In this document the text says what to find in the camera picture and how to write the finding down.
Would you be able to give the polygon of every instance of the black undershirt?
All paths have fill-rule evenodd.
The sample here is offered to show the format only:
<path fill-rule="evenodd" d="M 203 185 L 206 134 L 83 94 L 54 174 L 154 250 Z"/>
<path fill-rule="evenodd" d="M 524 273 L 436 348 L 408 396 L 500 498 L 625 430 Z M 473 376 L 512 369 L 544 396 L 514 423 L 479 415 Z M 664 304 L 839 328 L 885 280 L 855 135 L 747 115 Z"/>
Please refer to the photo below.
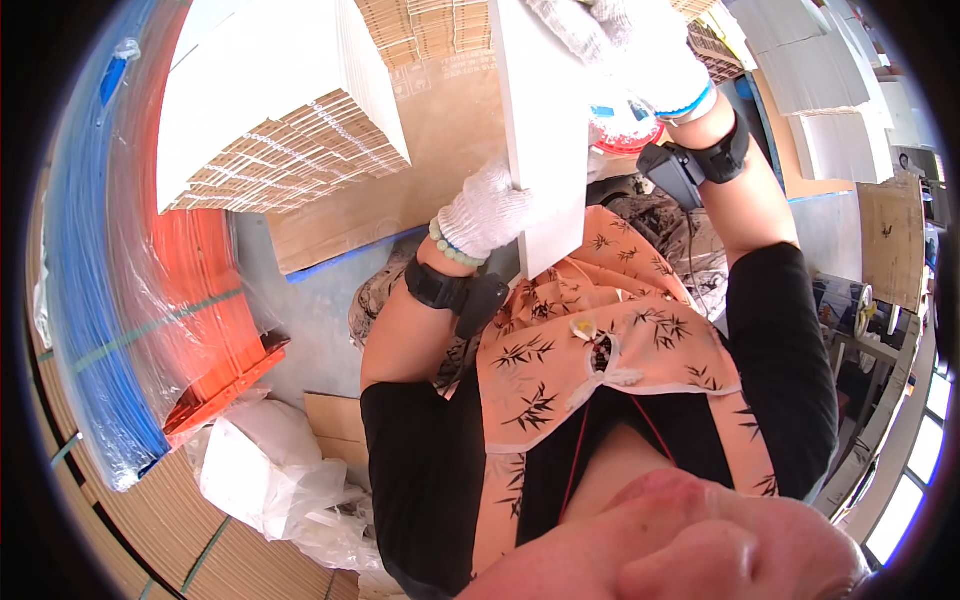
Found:
<path fill-rule="evenodd" d="M 778 244 L 737 261 L 727 292 L 727 323 L 725 346 L 763 432 L 779 493 L 812 501 L 837 445 L 838 418 L 803 254 Z M 706 396 L 636 401 L 679 468 L 732 488 Z M 593 452 L 618 423 L 627 423 L 665 454 L 630 396 L 602 386 L 588 406 L 527 453 L 518 545 L 557 525 L 571 469 L 572 494 Z M 384 564 L 415 600 L 455 596 L 470 581 L 486 459 L 476 366 L 450 401 L 427 382 L 379 383 L 364 392 L 361 408 Z"/>

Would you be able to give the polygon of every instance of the window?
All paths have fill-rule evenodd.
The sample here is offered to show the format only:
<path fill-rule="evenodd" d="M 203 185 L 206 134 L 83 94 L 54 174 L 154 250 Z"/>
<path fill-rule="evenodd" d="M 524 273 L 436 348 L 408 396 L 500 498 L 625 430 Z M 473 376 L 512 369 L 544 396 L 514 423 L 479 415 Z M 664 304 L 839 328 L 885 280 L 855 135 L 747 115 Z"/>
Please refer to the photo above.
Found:
<path fill-rule="evenodd" d="M 903 475 L 874 530 L 863 544 L 868 554 L 880 564 L 887 565 L 896 554 L 900 541 L 910 529 L 917 510 L 923 504 L 928 487 L 936 477 L 937 461 L 944 441 L 944 420 L 947 417 L 952 389 L 952 384 L 935 369 L 926 395 L 924 416 Z"/>

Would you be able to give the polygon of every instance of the wall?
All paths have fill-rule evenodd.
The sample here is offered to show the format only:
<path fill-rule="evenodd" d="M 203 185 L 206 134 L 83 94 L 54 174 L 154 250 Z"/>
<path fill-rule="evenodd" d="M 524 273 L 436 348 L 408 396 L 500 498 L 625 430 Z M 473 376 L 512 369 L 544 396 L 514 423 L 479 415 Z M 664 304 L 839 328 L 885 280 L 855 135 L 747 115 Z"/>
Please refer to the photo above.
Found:
<path fill-rule="evenodd" d="M 917 375 L 916 388 L 912 396 L 904 399 L 890 430 L 887 443 L 880 451 L 874 484 L 841 523 L 841 527 L 846 524 L 847 534 L 857 543 L 863 543 L 870 534 L 900 480 L 903 467 L 913 447 L 913 441 L 917 437 L 920 420 L 924 416 L 926 393 L 930 387 L 930 376 L 933 373 L 936 354 L 937 344 L 933 327 L 928 327 L 920 341 L 917 360 L 913 365 L 913 373 Z"/>

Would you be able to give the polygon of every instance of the white plastic bag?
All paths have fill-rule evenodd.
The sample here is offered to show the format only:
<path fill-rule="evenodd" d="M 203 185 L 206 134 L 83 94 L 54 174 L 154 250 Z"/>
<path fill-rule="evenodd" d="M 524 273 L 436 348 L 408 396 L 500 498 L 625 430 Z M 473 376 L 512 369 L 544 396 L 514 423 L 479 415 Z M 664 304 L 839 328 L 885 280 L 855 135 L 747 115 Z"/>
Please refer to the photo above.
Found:
<path fill-rule="evenodd" d="M 367 537 L 372 502 L 347 485 L 347 465 L 324 460 L 306 415 L 263 400 L 217 419 L 186 444 L 211 504 L 267 540 L 289 540 L 328 568 L 381 570 Z"/>

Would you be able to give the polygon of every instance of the hand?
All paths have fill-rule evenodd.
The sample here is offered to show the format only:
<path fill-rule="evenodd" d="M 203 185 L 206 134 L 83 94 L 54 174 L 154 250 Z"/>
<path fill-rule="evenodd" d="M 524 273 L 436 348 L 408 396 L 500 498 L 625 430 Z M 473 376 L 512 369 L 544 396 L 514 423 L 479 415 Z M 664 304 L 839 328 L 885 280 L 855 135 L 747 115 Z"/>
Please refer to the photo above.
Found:
<path fill-rule="evenodd" d="M 627 88 L 657 116 L 696 108 L 710 77 L 686 45 L 684 18 L 668 0 L 526 0 L 566 47 Z"/>
<path fill-rule="evenodd" d="M 464 191 L 440 209 L 437 220 L 447 242 L 467 256 L 486 259 L 530 228 L 545 209 L 529 190 L 514 190 L 504 152 L 464 181 Z"/>

